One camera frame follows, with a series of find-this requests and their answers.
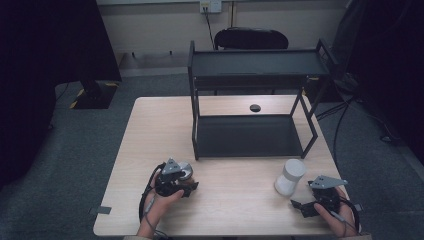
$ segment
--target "table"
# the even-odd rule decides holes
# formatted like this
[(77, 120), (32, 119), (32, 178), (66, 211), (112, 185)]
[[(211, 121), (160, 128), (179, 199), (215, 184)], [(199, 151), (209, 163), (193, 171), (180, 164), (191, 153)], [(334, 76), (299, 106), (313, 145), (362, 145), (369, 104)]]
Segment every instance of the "table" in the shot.
[[(200, 96), (205, 114), (253, 114), (291, 109), (295, 96)], [(311, 134), (301, 109), (295, 111), (302, 144)], [(173, 157), (189, 162), (197, 190), (173, 205), (158, 229), (169, 236), (275, 236), (330, 234), (319, 217), (303, 218), (290, 200), (277, 193), (274, 181), (290, 157), (207, 158), (195, 160), (191, 142), (193, 116), (190, 97), (146, 97), (136, 100), (102, 201), (110, 214), (97, 216), (98, 236), (134, 235), (139, 227), (141, 194), (153, 171)], [(319, 125), (318, 139), (303, 159), (307, 172), (293, 199), (313, 200), (308, 180), (318, 175), (340, 178)]]

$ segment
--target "cable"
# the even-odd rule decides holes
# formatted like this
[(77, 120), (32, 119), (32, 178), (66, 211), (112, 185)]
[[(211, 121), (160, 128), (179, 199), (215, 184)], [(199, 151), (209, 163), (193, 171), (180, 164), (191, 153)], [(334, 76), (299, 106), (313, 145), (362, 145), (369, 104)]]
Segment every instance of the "cable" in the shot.
[(340, 202), (345, 203), (346, 205), (348, 205), (350, 207), (350, 209), (352, 209), (352, 213), (353, 213), (353, 218), (355, 219), (355, 227), (353, 227), (352, 225), (349, 224), (349, 226), (351, 226), (352, 228), (356, 229), (356, 232), (359, 233), (359, 213), (358, 210), (356, 210), (355, 206), (346, 198), (340, 198)]
[(208, 14), (208, 8), (207, 7), (203, 7), (203, 13), (205, 13), (206, 22), (208, 23), (209, 36), (211, 37), (211, 42), (212, 42), (212, 49), (215, 49), (215, 43), (213, 42), (213, 38), (212, 38), (211, 24), (209, 23), (209, 14)]
[(339, 214), (337, 214), (334, 211), (330, 211), (330, 214), (334, 218), (336, 218), (337, 220), (339, 220), (340, 222), (344, 223), (345, 227), (344, 227), (344, 231), (343, 231), (343, 237), (346, 237), (347, 226), (349, 226), (350, 228), (352, 228), (353, 230), (355, 230), (355, 232), (356, 232), (357, 235), (360, 235), (360, 233), (358, 232), (358, 230), (354, 226), (352, 226), (352, 224), (350, 224), (348, 221), (346, 221), (346, 219), (344, 219), (342, 216), (340, 216)]
[(234, 1), (232, 1), (231, 2), (231, 24), (230, 24), (230, 27), (233, 27), (233, 22), (234, 22), (234, 7), (235, 7), (234, 4), (235, 4)]
[(346, 107), (345, 107), (342, 115), (340, 116), (339, 122), (337, 123), (336, 132), (334, 133), (334, 139), (333, 139), (333, 159), (334, 159), (334, 163), (336, 164), (337, 169), (339, 169), (338, 160), (337, 160), (337, 145), (336, 145), (336, 143), (337, 143), (337, 136), (339, 134), (339, 128), (340, 128), (340, 125), (342, 123), (343, 117), (344, 117), (344, 115), (345, 115), (345, 113), (346, 113), (346, 111), (347, 111), (348, 108), (349, 108), (349, 104), (346, 104)]
[(144, 217), (144, 219), (146, 219), (147, 224), (150, 226), (150, 228), (152, 229), (152, 231), (154, 233), (156, 233), (160, 237), (163, 237), (165, 239), (168, 239), (168, 235), (166, 235), (166, 233), (164, 233), (162, 231), (159, 231), (155, 227), (153, 227), (153, 225), (149, 221), (149, 218), (147, 218), (147, 214), (149, 213), (150, 208), (153, 206), (153, 203), (155, 202), (155, 198), (156, 198), (156, 195), (153, 196), (153, 198), (150, 200), (149, 204), (147, 205), (146, 209), (144, 210), (143, 217)]
[[(336, 91), (339, 93), (339, 95), (341, 96), (341, 93), (340, 93), (340, 91), (339, 91), (339, 89), (338, 89), (338, 87), (337, 87), (337, 85), (336, 85)], [(353, 99), (349, 99), (348, 101), (345, 101), (343, 98), (343, 101), (345, 102), (345, 103), (348, 103), (349, 105), (350, 105), (350, 100), (353, 100)], [(381, 120), (380, 118), (378, 118), (378, 117), (376, 117), (376, 116), (373, 116), (373, 115), (371, 115), (371, 114), (368, 114), (368, 113), (366, 113), (366, 112), (364, 112), (363, 110), (361, 110), (361, 109), (359, 109), (359, 108), (356, 108), (355, 106), (352, 106), (352, 105), (350, 105), (350, 107), (353, 109), (353, 110), (355, 110), (355, 111), (357, 111), (357, 112), (359, 112), (359, 113), (361, 113), (362, 115), (365, 115), (365, 116), (367, 116), (367, 117), (370, 117), (370, 118), (374, 118), (375, 120), (377, 120), (380, 124), (382, 124), (383, 125), (383, 127), (386, 129), (386, 131), (387, 131), (387, 133), (389, 134), (389, 136), (390, 136), (390, 138), (391, 139), (393, 139), (393, 140), (401, 140), (401, 138), (399, 138), (399, 137), (396, 137), (395, 135), (393, 135), (393, 133), (390, 131), (390, 129), (389, 129), (389, 127), (387, 126), (387, 124), (383, 121), (383, 120)]]
[(155, 168), (155, 170), (153, 170), (153, 173), (152, 173), (152, 175), (150, 176), (149, 182), (147, 183), (147, 186), (146, 186), (146, 188), (144, 189), (143, 194), (141, 194), (140, 205), (138, 206), (138, 218), (140, 219), (140, 222), (141, 222), (141, 220), (142, 220), (142, 219), (143, 219), (143, 217), (144, 217), (144, 203), (146, 202), (147, 195), (149, 194), (149, 192), (150, 192), (151, 190), (153, 190), (153, 188), (152, 188), (152, 186), (150, 186), (150, 184), (152, 183), (153, 178), (155, 177), (155, 173), (156, 173), (156, 171), (157, 171), (158, 169), (163, 169), (163, 168), (165, 167), (165, 165), (166, 165), (166, 163), (162, 163), (162, 164), (158, 165), (158, 166)]
[(330, 116), (330, 115), (332, 115), (332, 114), (337, 113), (337, 112), (338, 112), (338, 111), (340, 111), (341, 109), (345, 108), (345, 107), (346, 107), (346, 105), (349, 105), (349, 104), (350, 104), (350, 102), (351, 102), (353, 99), (354, 99), (354, 97), (350, 98), (350, 99), (349, 99), (349, 100), (347, 100), (347, 101), (343, 101), (343, 102), (342, 102), (342, 103), (340, 103), (339, 105), (337, 105), (337, 106), (335, 106), (335, 107), (332, 107), (332, 108), (330, 108), (330, 109), (328, 109), (328, 110), (326, 110), (326, 111), (324, 111), (324, 112), (322, 112), (322, 113), (320, 113), (320, 114), (316, 115), (317, 120), (318, 120), (318, 121), (320, 121), (320, 120), (322, 120), (322, 119), (324, 119), (324, 118), (326, 118), (326, 117), (328, 117), (328, 116)]

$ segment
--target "chair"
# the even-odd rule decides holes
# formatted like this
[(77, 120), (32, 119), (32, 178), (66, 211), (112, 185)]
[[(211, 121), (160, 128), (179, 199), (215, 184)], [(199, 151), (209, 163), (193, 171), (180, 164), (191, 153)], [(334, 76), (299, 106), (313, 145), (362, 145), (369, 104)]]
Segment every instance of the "chair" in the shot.
[(287, 49), (289, 41), (284, 34), (269, 29), (231, 27), (219, 31), (214, 38), (214, 49)]

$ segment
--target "wall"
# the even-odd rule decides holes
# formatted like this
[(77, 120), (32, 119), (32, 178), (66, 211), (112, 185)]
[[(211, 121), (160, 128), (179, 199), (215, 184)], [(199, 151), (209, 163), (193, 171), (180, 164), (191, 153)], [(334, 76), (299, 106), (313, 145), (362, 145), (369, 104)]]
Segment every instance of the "wall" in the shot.
[[(237, 2), (233, 26), (281, 31), (289, 39), (289, 48), (314, 47), (320, 37), (331, 45), (347, 2)], [(209, 15), (212, 36), (230, 26), (230, 6), (230, 2), (224, 2), (222, 13)], [(212, 49), (199, 3), (100, 5), (99, 8), (116, 52), (186, 52), (191, 40), (196, 42), (198, 50)]]

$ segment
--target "black cable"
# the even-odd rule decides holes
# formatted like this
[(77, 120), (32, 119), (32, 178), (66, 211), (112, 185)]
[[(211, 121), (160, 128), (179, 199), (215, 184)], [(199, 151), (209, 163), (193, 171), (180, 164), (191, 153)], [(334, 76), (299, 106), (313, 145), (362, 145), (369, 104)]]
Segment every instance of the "black cable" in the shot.
[(352, 209), (352, 213), (353, 213), (353, 218), (355, 219), (355, 228), (356, 228), (356, 232), (358, 232), (359, 234), (359, 213), (358, 210), (356, 210), (355, 206), (353, 205), (353, 203), (351, 203), (349, 200), (347, 200), (346, 198), (340, 197), (340, 202), (345, 203), (346, 205), (348, 205), (350, 207), (350, 209)]
[(144, 216), (144, 204), (146, 202), (147, 195), (153, 189), (152, 186), (150, 186), (150, 184), (152, 183), (153, 178), (155, 177), (156, 171), (158, 169), (163, 169), (165, 167), (165, 165), (166, 165), (166, 163), (162, 163), (162, 164), (158, 165), (155, 168), (155, 170), (153, 170), (153, 173), (150, 176), (149, 182), (147, 183), (147, 186), (144, 189), (143, 194), (141, 194), (140, 205), (138, 206), (138, 218), (140, 219), (140, 222), (141, 222), (141, 220), (143, 220), (143, 216)]
[(234, 22), (234, 1), (231, 2), (231, 24), (230, 27), (233, 27), (233, 22)]
[(355, 99), (355, 97), (353, 96), (350, 99), (348, 99), (347, 101), (344, 101), (344, 102), (340, 103), (339, 105), (334, 106), (334, 107), (316, 115), (317, 120), (320, 121), (320, 120), (322, 120), (322, 119), (324, 119), (324, 118), (326, 118), (326, 117), (328, 117), (332, 114), (337, 113), (338, 111), (340, 111), (341, 109), (346, 107), (346, 105), (349, 105), (354, 99)]
[(334, 163), (336, 164), (337, 169), (339, 169), (339, 166), (338, 166), (338, 163), (337, 163), (337, 135), (339, 133), (339, 128), (340, 128), (340, 125), (342, 123), (343, 117), (344, 117), (347, 109), (349, 108), (349, 104), (346, 104), (345, 106), (346, 107), (345, 107), (342, 115), (340, 116), (339, 122), (337, 124), (336, 132), (334, 133), (334, 140), (333, 140), (333, 159), (334, 159)]
[(144, 218), (146, 219), (147, 224), (150, 226), (150, 228), (153, 230), (153, 232), (156, 233), (157, 235), (159, 235), (161, 237), (160, 239), (162, 239), (162, 238), (169, 239), (169, 237), (168, 237), (168, 235), (166, 235), (166, 233), (164, 233), (162, 231), (159, 231), (159, 230), (156, 230), (152, 226), (152, 224), (150, 223), (149, 219), (147, 218), (147, 213), (144, 214)]
[(366, 112), (364, 112), (364, 111), (361, 111), (361, 110), (359, 110), (359, 109), (357, 109), (357, 108), (355, 108), (355, 107), (352, 107), (352, 108), (353, 108), (354, 110), (358, 111), (358, 112), (361, 112), (362, 114), (364, 114), (364, 115), (365, 115), (365, 116), (367, 116), (367, 117), (370, 117), (370, 118), (375, 119), (378, 123), (382, 124), (382, 125), (383, 125), (383, 127), (384, 127), (384, 129), (386, 130), (386, 132), (389, 134), (390, 139), (392, 139), (392, 140), (401, 140), (401, 138), (400, 138), (400, 137), (396, 137), (395, 135), (393, 135), (393, 133), (390, 131), (390, 129), (389, 129), (389, 127), (387, 126), (387, 124), (386, 124), (383, 120), (381, 120), (380, 118), (378, 118), (378, 117), (376, 117), (376, 116), (372, 115), (371, 113), (366, 113)]
[(204, 7), (203, 12), (205, 13), (206, 22), (208, 23), (208, 27), (209, 27), (209, 36), (211, 37), (212, 49), (215, 49), (215, 43), (213, 42), (212, 31), (211, 31), (211, 24), (209, 23), (208, 8)]

